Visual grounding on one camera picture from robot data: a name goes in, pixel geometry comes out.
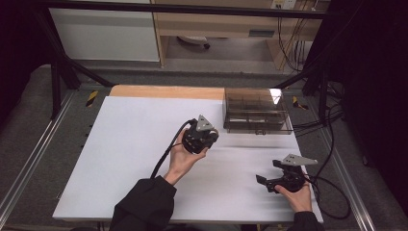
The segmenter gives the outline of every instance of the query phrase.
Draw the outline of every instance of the white table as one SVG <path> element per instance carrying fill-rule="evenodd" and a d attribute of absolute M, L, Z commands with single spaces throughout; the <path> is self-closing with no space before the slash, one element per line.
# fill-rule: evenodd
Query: white table
<path fill-rule="evenodd" d="M 171 221 L 273 223 L 293 221 L 281 194 L 269 193 L 255 175 L 282 176 L 272 160 L 300 155 L 294 136 L 228 134 L 222 128 L 222 100 L 105 98 L 87 143 L 53 218 L 110 220 L 115 204 L 141 178 L 148 178 L 180 126 L 204 115 L 219 131 L 207 157 L 176 185 Z M 165 174 L 169 157 L 158 175 Z M 313 209 L 323 222 L 317 202 Z"/>

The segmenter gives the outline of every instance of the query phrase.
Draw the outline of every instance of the hand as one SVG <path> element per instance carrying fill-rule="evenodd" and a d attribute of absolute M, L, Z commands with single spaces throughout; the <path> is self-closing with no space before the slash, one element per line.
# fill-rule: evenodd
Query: hand
<path fill-rule="evenodd" d="M 170 151 L 170 167 L 165 179 L 171 185 L 175 185 L 198 160 L 206 156 L 208 147 L 205 147 L 199 154 L 191 154 L 182 144 L 183 135 L 187 129 L 184 129 L 177 137 L 176 144 Z"/>
<path fill-rule="evenodd" d="M 305 211 L 313 212 L 309 187 L 309 182 L 306 181 L 302 189 L 298 192 L 289 192 L 280 185 L 275 186 L 275 189 L 286 197 L 295 213 Z"/>

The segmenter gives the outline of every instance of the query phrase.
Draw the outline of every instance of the black sleeve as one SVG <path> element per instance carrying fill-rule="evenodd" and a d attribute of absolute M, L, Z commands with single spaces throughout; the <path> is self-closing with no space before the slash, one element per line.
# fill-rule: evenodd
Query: black sleeve
<path fill-rule="evenodd" d="M 293 226 L 288 231 L 323 231 L 324 227 L 318 222 L 312 212 L 298 212 L 294 214 Z"/>
<path fill-rule="evenodd" d="M 162 230 L 174 209 L 176 189 L 163 177 L 141 179 L 115 206 L 111 231 Z"/>

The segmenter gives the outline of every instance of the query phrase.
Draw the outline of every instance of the gray floor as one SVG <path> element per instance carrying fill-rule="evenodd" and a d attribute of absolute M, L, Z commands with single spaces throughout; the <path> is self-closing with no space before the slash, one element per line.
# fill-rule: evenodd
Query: gray floor
<path fill-rule="evenodd" d="M 104 70 L 101 66 L 95 72 L 120 84 L 138 85 L 179 85 L 208 87 L 263 87 L 271 88 L 288 78 L 292 73 L 286 68 L 276 71 L 272 58 L 266 52 L 266 45 L 254 39 L 210 39 L 212 47 L 204 50 L 199 46 L 183 44 L 176 38 L 170 41 L 168 62 L 165 67 L 136 64 L 127 68 L 111 65 Z M 71 223 L 51 218 L 58 203 L 57 195 L 73 170 L 81 145 L 86 142 L 86 134 L 91 130 L 104 96 L 109 89 L 95 85 L 92 80 L 82 77 L 84 85 L 73 92 L 72 103 L 52 141 L 42 155 L 42 159 L 19 197 L 3 230 L 67 230 L 75 226 L 95 226 L 94 222 Z M 302 81 L 287 90 L 287 102 L 292 104 L 292 94 L 299 102 L 310 107 L 316 105 L 313 96 L 303 97 L 298 91 Z M 0 131 L 0 196 L 5 198 L 14 179 L 24 167 L 51 116 L 50 73 L 40 68 L 32 75 L 21 103 L 13 110 L 9 121 Z M 92 90 L 99 90 L 92 107 L 85 107 Z M 329 99 L 329 105 L 336 102 Z M 312 110 L 290 108 L 293 124 L 316 120 Z M 352 181 L 367 208 L 377 230 L 408 230 L 407 217 L 395 202 L 385 183 L 375 168 L 365 167 L 358 145 L 349 131 L 346 121 L 333 124 L 336 149 L 351 175 Z M 303 156 L 318 159 L 326 157 L 328 150 L 321 131 L 297 138 Z M 308 167 L 316 173 L 316 167 Z M 330 163 L 322 173 L 323 177 L 336 185 L 341 185 L 334 166 Z M 345 211 L 342 198 L 332 189 L 321 184 L 322 207 L 329 213 L 341 215 Z M 360 230 L 356 218 L 336 220 L 323 216 L 328 230 Z M 272 224 L 268 230 L 278 230 Z"/>

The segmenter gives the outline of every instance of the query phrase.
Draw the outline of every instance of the cable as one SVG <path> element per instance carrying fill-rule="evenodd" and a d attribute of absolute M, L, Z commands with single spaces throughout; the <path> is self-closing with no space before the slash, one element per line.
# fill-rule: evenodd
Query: cable
<path fill-rule="evenodd" d="M 327 165 L 327 163 L 329 162 L 329 160 L 330 160 L 330 158 L 331 158 L 331 156 L 332 156 L 332 154 L 333 154 L 334 141 L 335 141 L 335 139 L 334 139 L 334 132 L 333 132 L 333 127 L 332 127 L 332 124 L 331 124 L 331 123 L 332 123 L 332 121 L 335 121 L 336 119 L 338 119 L 339 117 L 341 117 L 341 116 L 343 115 L 343 110 L 338 110 L 338 111 L 336 111 L 336 112 L 334 112 L 334 113 L 331 113 L 331 111 L 332 111 L 334 108 L 338 107 L 338 106 L 341 106 L 341 105 L 340 105 L 340 104 L 336 104 L 336 105 L 332 106 L 332 107 L 329 109 L 328 115 L 327 115 L 327 119 L 326 119 L 326 120 L 328 121 L 327 124 L 328 124 L 328 126 L 329 126 L 329 131 L 330 131 L 330 135 L 331 135 L 331 138 L 332 138 L 331 143 L 330 143 L 330 151 L 329 151 L 329 154 L 327 155 L 327 157 L 326 157 L 326 159 L 325 159 L 323 165 L 319 168 L 319 171 L 318 171 L 318 173 L 317 173 L 315 176 L 307 175 L 307 176 L 309 176 L 309 179 L 308 179 L 307 177 L 305 177 L 305 176 L 303 176 L 303 178 L 304 178 L 306 181 L 308 181 L 308 182 L 314 187 L 315 193 L 316 193 L 317 203 L 318 203 L 319 208 L 320 208 L 320 210 L 321 210 L 322 213 L 324 213 L 325 215 L 327 215 L 328 217 L 331 217 L 331 218 L 335 218 L 335 219 L 346 219 L 346 218 L 348 218 L 348 217 L 350 216 L 350 214 L 351 214 L 351 204 L 350 204 L 350 201 L 349 201 L 348 197 L 345 195 L 345 193 L 342 191 L 342 189 L 340 189 L 338 186 L 336 186 L 335 184 L 333 184 L 333 183 L 330 182 L 329 180 L 327 180 L 327 179 L 325 179 L 325 178 L 319 176 L 319 175 L 321 174 L 321 172 L 323 171 L 323 169 L 325 168 L 325 166 Z M 304 124 L 299 124 L 299 125 L 296 125 L 296 127 L 297 127 L 297 129 L 306 130 L 306 129 L 308 129 L 308 128 L 312 128 L 312 127 L 314 127 L 314 126 L 317 126 L 317 125 L 319 125 L 319 124 L 321 125 L 321 123 L 319 122 L 319 120 L 317 120 L 317 121 L 312 121 L 312 122 L 308 122 L 308 123 L 304 123 Z M 316 130 L 322 128 L 322 127 L 324 127 L 324 126 L 321 125 L 319 128 L 317 128 L 317 129 L 315 129 L 315 130 L 313 130 L 313 131 L 309 131 L 309 132 L 307 132 L 307 133 L 305 133 L 305 134 L 302 134 L 302 135 L 299 135 L 299 136 L 303 136 L 303 135 L 306 135 L 306 134 L 308 134 L 308 133 L 314 132 L 314 131 L 316 131 Z M 323 208 L 321 208 L 321 204 L 320 204 L 320 203 L 321 203 L 321 196 L 320 196 L 320 195 L 321 195 L 321 192 L 320 192 L 320 190 L 319 190 L 318 180 L 324 181 L 324 182 L 327 183 L 328 185 L 332 186 L 333 188 L 335 188 L 335 189 L 343 196 L 343 198 L 344 198 L 344 200 L 345 200 L 345 202 L 346 202 L 346 204 L 347 204 L 347 211 L 346 211 L 345 215 L 343 215 L 343 216 L 335 216 L 335 215 L 329 214 L 327 211 L 325 211 Z"/>
<path fill-rule="evenodd" d="M 327 163 L 329 162 L 329 160 L 330 160 L 330 158 L 331 158 L 331 156 L 332 156 L 332 154 L 333 154 L 333 149 L 334 149 L 334 133 L 333 133 L 333 127 L 332 127 L 332 125 L 331 125 L 331 121 L 330 121 L 330 112 L 332 111 L 332 109 L 333 108 L 335 108 L 335 107 L 337 107 L 337 106 L 340 106 L 339 104 L 336 104 L 336 105 L 334 105 L 334 106 L 332 106 L 330 109 L 329 109 L 329 112 L 328 112 L 328 119 L 327 119 L 327 125 L 328 125 L 328 127 L 329 127 L 329 131 L 330 131 L 330 136 L 331 136 L 331 143 L 330 143 L 330 151 L 329 151 L 329 154 L 327 155 L 327 157 L 326 157 L 326 160 L 324 161 L 324 163 L 323 163 L 323 165 L 320 167 L 320 169 L 319 169 L 319 171 L 318 171 L 318 174 L 316 174 L 316 177 L 317 178 L 319 178 L 319 176 L 320 176 L 320 174 L 321 174 L 321 172 L 323 171 L 323 169 L 324 169 L 324 167 L 327 165 Z"/>
<path fill-rule="evenodd" d="M 160 166 L 162 165 L 162 163 L 165 161 L 168 153 L 170 152 L 171 148 L 175 145 L 178 145 L 180 143 L 176 143 L 174 144 L 174 142 L 177 140 L 177 137 L 180 135 L 181 131 L 183 130 L 183 128 L 187 125 L 187 124 L 192 124 L 194 122 L 193 119 L 183 123 L 183 125 L 180 127 L 180 129 L 177 131 L 176 135 L 174 136 L 173 140 L 171 141 L 170 145 L 168 146 L 168 148 L 166 149 L 165 153 L 163 154 L 162 158 L 160 158 L 159 162 L 156 164 L 156 166 L 153 169 L 153 172 L 150 176 L 150 179 L 154 179 L 156 177 L 157 172 L 159 171 Z"/>
<path fill-rule="evenodd" d="M 317 193 L 316 202 L 318 203 L 321 212 L 324 213 L 325 215 L 327 215 L 328 217 L 335 218 L 335 219 L 346 219 L 346 218 L 348 218 L 350 216 L 350 214 L 351 214 L 351 203 L 350 203 L 350 200 L 348 199 L 348 197 L 345 195 L 344 191 L 342 189 L 340 189 L 338 186 L 336 186 L 335 184 L 333 184 L 331 181 L 329 181 L 329 180 L 327 180 L 327 179 L 325 179 L 323 177 L 312 176 L 312 175 L 308 175 L 308 176 L 311 179 L 310 181 L 314 183 L 314 184 L 312 184 L 312 186 L 317 189 L 318 193 Z M 321 204 L 320 204 L 321 203 L 321 198 L 320 198 L 321 193 L 319 191 L 319 187 L 318 187 L 318 184 L 317 184 L 318 180 L 322 180 L 325 183 L 329 184 L 330 186 L 335 188 L 343 196 L 343 198 L 345 200 L 345 203 L 347 204 L 347 211 L 346 211 L 345 215 L 335 216 L 335 215 L 329 214 L 327 211 L 325 211 L 324 209 L 321 208 Z"/>
<path fill-rule="evenodd" d="M 312 66 L 312 64 L 313 64 L 316 60 L 318 60 L 318 59 L 323 59 L 323 60 L 324 60 L 324 57 L 322 58 L 323 55 L 325 55 L 325 56 L 330 56 L 330 55 L 332 55 L 332 53 L 329 51 L 329 48 L 332 48 L 333 43 L 334 43 L 337 39 L 339 39 L 339 37 L 344 33 L 345 29 L 347 29 L 347 27 L 349 26 L 349 24 L 351 23 L 351 21 L 352 21 L 352 20 L 354 19 L 354 17 L 357 15 L 357 12 L 359 12 L 360 9 L 362 8 L 364 2 L 365 2 L 365 0 L 360 0 L 359 6 L 357 7 L 357 9 L 356 9 L 356 11 L 353 13 L 353 15 L 350 17 L 350 19 L 346 22 L 346 24 L 344 25 L 344 27 L 340 30 L 339 33 L 337 33 L 337 34 L 333 37 L 333 39 L 331 39 L 331 40 L 328 42 L 328 44 L 323 48 L 323 50 L 322 50 L 311 62 L 309 62 L 308 66 Z"/>
<path fill-rule="evenodd" d="M 302 10 L 302 11 L 304 11 L 304 9 L 305 9 L 305 7 L 306 7 L 306 4 L 307 4 L 307 1 L 304 1 L 303 6 L 301 7 L 301 10 Z M 305 23 L 302 25 L 303 21 L 305 21 L 305 18 L 302 18 L 302 19 L 299 18 L 299 19 L 296 21 L 296 25 L 294 26 L 294 29 L 293 29 L 291 38 L 290 38 L 290 39 L 286 42 L 286 44 L 284 45 L 284 44 L 283 44 L 283 41 L 282 41 L 282 38 L 281 38 L 282 18 L 281 18 L 281 17 L 278 17 L 278 37 L 279 37 L 279 40 L 278 40 L 278 41 L 279 41 L 279 47 L 280 47 L 280 49 L 281 49 L 281 51 L 282 51 L 282 53 L 283 53 L 283 55 L 284 55 L 284 57 L 285 57 L 285 61 L 286 61 L 286 63 L 288 64 L 288 66 L 289 66 L 292 70 L 296 70 L 296 71 L 301 71 L 301 70 L 298 69 L 298 66 L 297 66 L 297 67 L 294 67 L 294 66 L 292 65 L 292 62 L 291 62 L 290 58 L 288 57 L 288 54 L 286 53 L 285 49 L 288 48 L 288 47 L 291 45 L 292 40 L 295 38 L 295 36 L 297 36 L 297 37 L 299 38 L 299 36 L 300 36 L 300 31 L 302 30 L 302 28 L 303 28 L 304 25 L 306 24 L 306 22 L 305 22 Z"/>

